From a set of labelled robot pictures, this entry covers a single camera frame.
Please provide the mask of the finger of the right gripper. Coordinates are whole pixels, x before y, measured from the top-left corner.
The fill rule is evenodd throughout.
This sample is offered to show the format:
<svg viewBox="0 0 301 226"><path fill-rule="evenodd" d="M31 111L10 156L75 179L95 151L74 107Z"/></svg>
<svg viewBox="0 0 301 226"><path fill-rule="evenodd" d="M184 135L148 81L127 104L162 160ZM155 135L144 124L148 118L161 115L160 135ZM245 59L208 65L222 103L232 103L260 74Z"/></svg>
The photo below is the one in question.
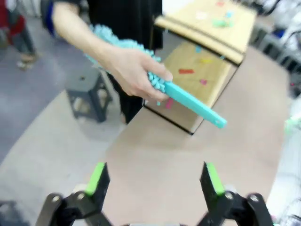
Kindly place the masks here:
<svg viewBox="0 0 301 226"><path fill-rule="evenodd" d="M285 132L290 132L292 129L301 129L301 118L292 116L285 121Z"/></svg>

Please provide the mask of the person's right hand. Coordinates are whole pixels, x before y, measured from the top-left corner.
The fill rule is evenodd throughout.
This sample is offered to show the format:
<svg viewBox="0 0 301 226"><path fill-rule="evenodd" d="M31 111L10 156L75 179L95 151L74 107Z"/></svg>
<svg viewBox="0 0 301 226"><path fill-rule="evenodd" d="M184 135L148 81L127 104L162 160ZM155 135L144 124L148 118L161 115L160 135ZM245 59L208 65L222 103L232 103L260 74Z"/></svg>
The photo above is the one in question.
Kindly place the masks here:
<svg viewBox="0 0 301 226"><path fill-rule="evenodd" d="M148 72L171 81L173 76L161 63L137 49L108 46L103 50L103 67L116 79L130 96L162 101L167 95L153 88L148 80Z"/></svg>

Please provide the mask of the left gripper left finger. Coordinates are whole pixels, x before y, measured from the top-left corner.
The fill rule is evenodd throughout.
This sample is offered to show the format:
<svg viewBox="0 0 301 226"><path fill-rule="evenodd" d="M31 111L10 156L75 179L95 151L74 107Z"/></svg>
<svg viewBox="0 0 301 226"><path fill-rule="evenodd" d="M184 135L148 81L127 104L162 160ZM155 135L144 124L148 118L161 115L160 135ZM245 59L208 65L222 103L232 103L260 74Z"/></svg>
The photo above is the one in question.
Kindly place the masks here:
<svg viewBox="0 0 301 226"><path fill-rule="evenodd" d="M84 191L63 197L59 193L49 194L38 216L37 226L71 226L83 219L88 226L111 226L102 213L110 177L107 164L100 162L94 169Z"/></svg>

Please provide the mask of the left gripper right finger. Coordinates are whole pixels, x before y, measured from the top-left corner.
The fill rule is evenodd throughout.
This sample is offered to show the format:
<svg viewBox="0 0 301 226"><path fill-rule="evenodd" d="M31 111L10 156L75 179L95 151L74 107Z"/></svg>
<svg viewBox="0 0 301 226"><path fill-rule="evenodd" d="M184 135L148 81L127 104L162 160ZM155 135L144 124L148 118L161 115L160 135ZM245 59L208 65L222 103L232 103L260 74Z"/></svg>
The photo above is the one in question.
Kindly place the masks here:
<svg viewBox="0 0 301 226"><path fill-rule="evenodd" d="M208 211L199 226L221 226L226 219L238 226L274 225L263 196L252 193L242 197L225 190L212 163L204 162L200 184Z"/></svg>

